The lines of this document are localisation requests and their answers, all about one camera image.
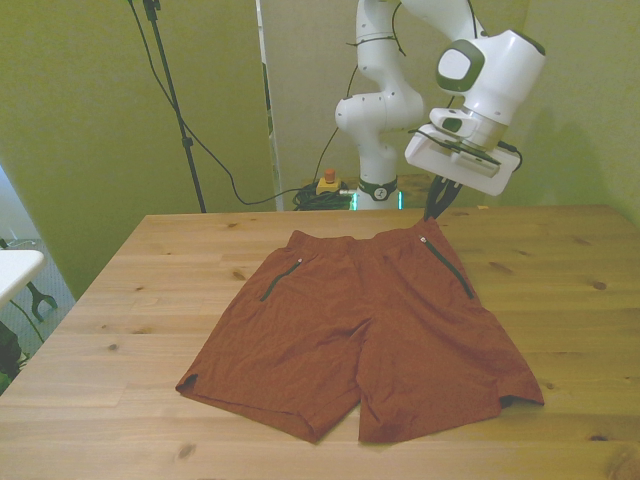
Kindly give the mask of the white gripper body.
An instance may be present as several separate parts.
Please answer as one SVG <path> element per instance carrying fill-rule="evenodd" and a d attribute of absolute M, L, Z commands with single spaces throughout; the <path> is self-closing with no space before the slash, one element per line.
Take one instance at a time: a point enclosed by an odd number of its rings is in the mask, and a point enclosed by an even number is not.
<path fill-rule="evenodd" d="M 515 153 L 502 148 L 474 150 L 431 124 L 415 131 L 405 158 L 410 165 L 491 196 L 504 191 L 516 170 Z"/>

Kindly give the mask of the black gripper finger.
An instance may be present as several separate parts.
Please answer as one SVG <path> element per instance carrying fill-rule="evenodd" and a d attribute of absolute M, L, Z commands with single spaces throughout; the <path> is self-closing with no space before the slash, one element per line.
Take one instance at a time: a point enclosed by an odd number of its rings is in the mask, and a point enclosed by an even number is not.
<path fill-rule="evenodd" d="M 438 184 L 435 197 L 435 217 L 439 217 L 456 199 L 462 185 L 453 180 L 443 180 Z"/>
<path fill-rule="evenodd" d="M 445 178 L 436 176 L 430 186 L 424 210 L 424 220 L 437 218 L 443 211 L 441 196 L 445 191 Z"/>

